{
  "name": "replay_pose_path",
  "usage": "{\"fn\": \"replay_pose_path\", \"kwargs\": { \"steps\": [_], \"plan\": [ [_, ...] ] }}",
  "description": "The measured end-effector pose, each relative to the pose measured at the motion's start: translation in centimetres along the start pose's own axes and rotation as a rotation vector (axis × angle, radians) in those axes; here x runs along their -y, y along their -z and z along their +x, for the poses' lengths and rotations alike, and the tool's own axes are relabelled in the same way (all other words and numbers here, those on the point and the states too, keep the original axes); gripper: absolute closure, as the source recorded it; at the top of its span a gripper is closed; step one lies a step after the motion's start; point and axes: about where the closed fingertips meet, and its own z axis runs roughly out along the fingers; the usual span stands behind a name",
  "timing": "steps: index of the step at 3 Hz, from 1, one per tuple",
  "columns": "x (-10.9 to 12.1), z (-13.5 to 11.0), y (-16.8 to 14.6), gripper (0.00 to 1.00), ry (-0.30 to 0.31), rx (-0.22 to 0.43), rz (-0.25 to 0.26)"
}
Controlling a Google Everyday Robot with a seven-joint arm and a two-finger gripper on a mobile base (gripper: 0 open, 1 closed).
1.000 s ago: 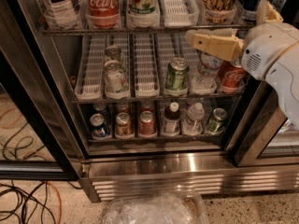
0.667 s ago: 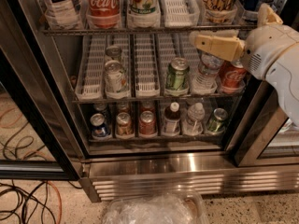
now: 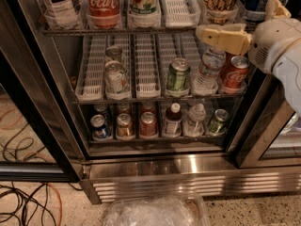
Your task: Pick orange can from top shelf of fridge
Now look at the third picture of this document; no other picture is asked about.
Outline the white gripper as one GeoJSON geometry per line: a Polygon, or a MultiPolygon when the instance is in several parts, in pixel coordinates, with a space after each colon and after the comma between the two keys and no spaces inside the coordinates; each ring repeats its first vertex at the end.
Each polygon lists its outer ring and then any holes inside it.
{"type": "Polygon", "coordinates": [[[245,32],[244,24],[208,24],[199,25],[196,36],[233,55],[248,51],[252,64],[263,73],[272,73],[281,54],[301,38],[301,22],[291,17],[279,0],[268,0],[265,6],[265,20],[268,21],[259,24],[252,35],[245,32]]]}

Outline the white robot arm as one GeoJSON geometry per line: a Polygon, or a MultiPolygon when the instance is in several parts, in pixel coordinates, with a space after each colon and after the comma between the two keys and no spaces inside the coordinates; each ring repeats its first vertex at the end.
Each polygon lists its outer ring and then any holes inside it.
{"type": "Polygon", "coordinates": [[[253,33],[244,24],[199,25],[199,40],[233,55],[247,54],[263,73],[283,85],[286,101],[301,115],[301,22],[279,0],[268,0],[265,21],[253,33]]]}

